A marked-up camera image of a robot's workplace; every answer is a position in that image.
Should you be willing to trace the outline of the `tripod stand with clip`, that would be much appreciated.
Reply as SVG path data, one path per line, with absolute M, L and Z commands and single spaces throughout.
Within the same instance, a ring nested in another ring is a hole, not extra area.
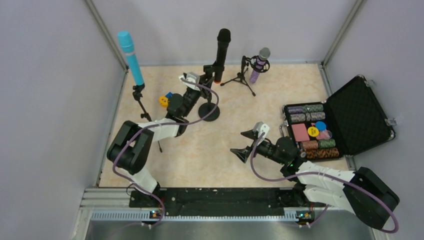
M 132 87 L 132 96 L 134 98 L 134 100 L 139 104 L 142 113 L 140 114 L 140 118 L 141 119 L 146 119 L 149 122 L 152 122 L 152 118 L 150 116 L 150 114 L 146 111 L 146 108 L 144 107 L 141 98 L 143 97 L 142 95 L 142 90 L 144 89 L 144 85 L 134 85 Z

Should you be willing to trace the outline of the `purple glitter microphone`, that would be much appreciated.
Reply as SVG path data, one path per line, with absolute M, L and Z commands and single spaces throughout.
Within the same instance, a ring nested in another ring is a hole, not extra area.
M 250 60 L 250 65 L 252 67 L 252 72 L 249 78 L 251 84 L 255 84 L 259 75 L 265 73 L 270 68 L 270 63 L 268 58 L 271 55 L 271 51 L 268 47 L 263 47 L 258 55 L 255 55 Z

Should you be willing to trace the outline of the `round base clamp stand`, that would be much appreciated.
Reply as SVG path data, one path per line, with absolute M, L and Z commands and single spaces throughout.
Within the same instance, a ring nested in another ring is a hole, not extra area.
M 202 89 L 200 91 L 201 97 L 207 99 L 207 103 L 203 103 L 198 110 L 198 115 L 206 122 L 212 122 L 216 120 L 220 115 L 220 109 L 216 103 L 212 103 L 212 83 L 220 83 L 222 80 L 223 66 L 215 66 L 214 64 L 204 65 L 203 71 L 204 74 L 200 76 L 199 84 L 207 87 L 207 89 Z

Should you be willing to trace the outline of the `black microphone orange end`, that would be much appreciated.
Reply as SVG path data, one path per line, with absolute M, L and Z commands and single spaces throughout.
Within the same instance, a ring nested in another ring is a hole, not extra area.
M 217 53 L 216 59 L 213 64 L 214 67 L 214 82 L 220 83 L 222 81 L 223 72 L 225 69 L 225 61 L 229 43 L 231 42 L 231 32 L 227 28 L 222 28 L 217 36 Z

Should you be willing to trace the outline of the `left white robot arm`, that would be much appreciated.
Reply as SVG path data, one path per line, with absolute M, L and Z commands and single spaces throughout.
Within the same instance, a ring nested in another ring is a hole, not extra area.
M 215 94 L 211 89 L 212 80 L 204 76 L 198 81 L 191 81 L 183 75 L 181 80 L 187 86 L 186 92 L 171 95 L 164 118 L 145 123 L 125 121 L 107 150 L 106 157 L 112 162 L 112 171 L 148 196 L 154 195 L 159 187 L 159 182 L 146 167 L 151 145 L 181 136 L 191 125 L 186 117 L 199 98 L 209 100 Z

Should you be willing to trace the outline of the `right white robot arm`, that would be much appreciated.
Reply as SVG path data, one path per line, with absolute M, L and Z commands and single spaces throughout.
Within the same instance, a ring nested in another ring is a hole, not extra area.
M 400 224 L 394 210 L 400 198 L 371 169 L 337 170 L 315 164 L 300 156 L 298 148 L 288 136 L 271 143 L 260 131 L 249 130 L 241 135 L 251 139 L 252 145 L 230 151 L 242 162 L 250 162 L 258 178 L 267 182 L 294 181 L 301 185 L 302 193 L 309 202 L 345 210 L 367 226 L 384 233 L 399 231 Z M 271 179 L 260 175 L 254 165 L 256 155 L 280 164 L 283 177 Z

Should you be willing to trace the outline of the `tripod stand with shock mount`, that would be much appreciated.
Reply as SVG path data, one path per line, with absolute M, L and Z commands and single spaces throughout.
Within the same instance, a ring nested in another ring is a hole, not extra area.
M 249 68 L 252 69 L 251 62 L 250 62 L 251 58 L 252 57 L 247 57 L 247 56 L 243 55 L 242 56 L 242 59 L 241 59 L 240 72 L 237 73 L 237 76 L 236 77 L 234 77 L 234 78 L 232 78 L 232 79 L 230 79 L 228 81 L 221 82 L 220 83 L 220 86 L 224 86 L 224 85 L 226 85 L 228 83 L 231 83 L 231 82 L 237 82 L 239 84 L 242 84 L 244 86 L 247 86 L 248 89 L 250 90 L 251 94 L 255 97 L 256 96 L 256 93 L 250 87 L 248 81 L 246 80 L 246 76 L 245 76 L 245 74 L 249 70 Z

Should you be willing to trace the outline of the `blue plastic tube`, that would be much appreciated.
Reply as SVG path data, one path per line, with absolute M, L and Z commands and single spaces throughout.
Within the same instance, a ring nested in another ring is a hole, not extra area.
M 121 51 L 124 53 L 132 72 L 135 85 L 143 89 L 145 87 L 145 81 L 136 56 L 135 45 L 131 34 L 128 31 L 120 31 L 117 34 L 117 38 Z

